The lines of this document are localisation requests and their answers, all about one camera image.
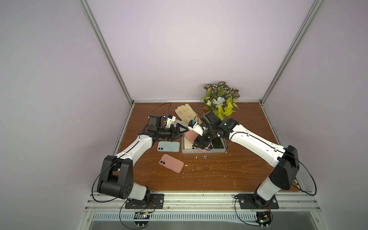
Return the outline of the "pink phone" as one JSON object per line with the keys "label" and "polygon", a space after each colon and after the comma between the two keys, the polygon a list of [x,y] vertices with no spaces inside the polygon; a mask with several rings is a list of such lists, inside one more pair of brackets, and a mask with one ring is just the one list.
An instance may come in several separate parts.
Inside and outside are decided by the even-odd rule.
{"label": "pink phone", "polygon": [[160,161],[159,164],[166,167],[167,169],[170,169],[176,173],[180,173],[183,166],[184,166],[184,162],[168,155],[168,154],[164,154]]}
{"label": "pink phone", "polygon": [[185,139],[190,141],[192,144],[194,143],[194,140],[198,137],[198,134],[195,133],[194,131],[188,131],[185,133],[184,139],[183,139],[183,144],[182,144],[182,153],[185,154],[194,154],[194,153],[208,153],[210,151],[204,150],[204,149],[199,149],[199,148],[195,148],[193,147],[192,149],[184,149],[184,141]]}

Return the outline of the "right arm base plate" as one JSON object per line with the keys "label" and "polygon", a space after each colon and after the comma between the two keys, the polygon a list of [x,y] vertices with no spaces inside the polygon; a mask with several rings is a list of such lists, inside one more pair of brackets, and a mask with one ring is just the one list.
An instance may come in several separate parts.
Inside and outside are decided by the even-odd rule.
{"label": "right arm base plate", "polygon": [[237,194],[241,209],[279,209],[276,196],[273,195],[270,200],[264,200],[257,193],[254,194]]}

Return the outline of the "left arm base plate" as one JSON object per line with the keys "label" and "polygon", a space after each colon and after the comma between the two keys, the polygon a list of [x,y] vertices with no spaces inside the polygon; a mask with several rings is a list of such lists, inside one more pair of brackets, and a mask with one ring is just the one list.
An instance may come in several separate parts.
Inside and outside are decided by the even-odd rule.
{"label": "left arm base plate", "polygon": [[125,209],[163,209],[164,197],[162,193],[150,193],[143,200],[128,199]]}

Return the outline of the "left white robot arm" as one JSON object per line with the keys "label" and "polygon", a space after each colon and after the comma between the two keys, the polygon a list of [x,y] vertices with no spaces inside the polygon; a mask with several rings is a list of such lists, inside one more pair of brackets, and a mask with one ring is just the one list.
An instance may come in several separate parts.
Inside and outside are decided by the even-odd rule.
{"label": "left white robot arm", "polygon": [[151,115],[135,141],[116,155],[104,158],[101,172],[95,180],[97,192],[113,199],[136,200],[144,205],[150,202],[150,190],[134,182],[133,167],[140,157],[159,140],[174,141],[188,132],[184,121],[174,116]]}

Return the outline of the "grey plastic storage box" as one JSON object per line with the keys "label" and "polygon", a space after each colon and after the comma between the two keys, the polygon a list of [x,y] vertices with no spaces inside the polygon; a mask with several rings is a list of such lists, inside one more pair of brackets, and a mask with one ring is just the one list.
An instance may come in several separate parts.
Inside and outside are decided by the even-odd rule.
{"label": "grey plastic storage box", "polygon": [[182,153],[194,154],[194,153],[224,153],[226,150],[225,141],[223,138],[214,139],[206,149],[199,149],[193,146],[193,141],[198,134],[195,132],[187,132],[182,138]]}

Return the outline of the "white phone black screen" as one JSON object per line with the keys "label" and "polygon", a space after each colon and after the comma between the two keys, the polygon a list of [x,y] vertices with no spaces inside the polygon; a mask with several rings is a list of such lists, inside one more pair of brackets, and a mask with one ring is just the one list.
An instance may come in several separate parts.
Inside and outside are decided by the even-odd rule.
{"label": "white phone black screen", "polygon": [[225,144],[224,144],[223,138],[213,139],[210,143],[210,148],[211,149],[224,149]]}

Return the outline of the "mint green phone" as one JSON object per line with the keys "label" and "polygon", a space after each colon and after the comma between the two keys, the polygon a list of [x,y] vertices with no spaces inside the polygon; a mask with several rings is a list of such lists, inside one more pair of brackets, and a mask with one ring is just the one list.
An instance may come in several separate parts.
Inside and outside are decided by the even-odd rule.
{"label": "mint green phone", "polygon": [[159,141],[157,151],[178,153],[180,151],[180,142]]}

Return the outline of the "cream white phone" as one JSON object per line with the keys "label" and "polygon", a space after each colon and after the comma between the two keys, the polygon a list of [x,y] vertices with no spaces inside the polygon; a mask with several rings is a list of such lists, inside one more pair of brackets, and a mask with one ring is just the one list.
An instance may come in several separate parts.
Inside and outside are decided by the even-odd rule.
{"label": "cream white phone", "polygon": [[184,141],[184,149],[192,149],[192,148],[193,148],[193,144],[190,141],[188,141],[188,140],[185,139],[185,141]]}

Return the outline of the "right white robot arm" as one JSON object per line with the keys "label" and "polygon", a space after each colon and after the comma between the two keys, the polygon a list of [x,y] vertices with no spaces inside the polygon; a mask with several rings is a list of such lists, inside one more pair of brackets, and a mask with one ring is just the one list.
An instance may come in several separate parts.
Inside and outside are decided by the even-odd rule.
{"label": "right white robot arm", "polygon": [[283,147],[251,132],[232,118],[221,120],[212,111],[200,119],[191,120],[188,127],[198,134],[196,148],[205,149],[215,138],[237,143],[265,160],[274,169],[252,195],[257,208],[266,208],[280,190],[290,190],[300,169],[298,151],[293,146]]}

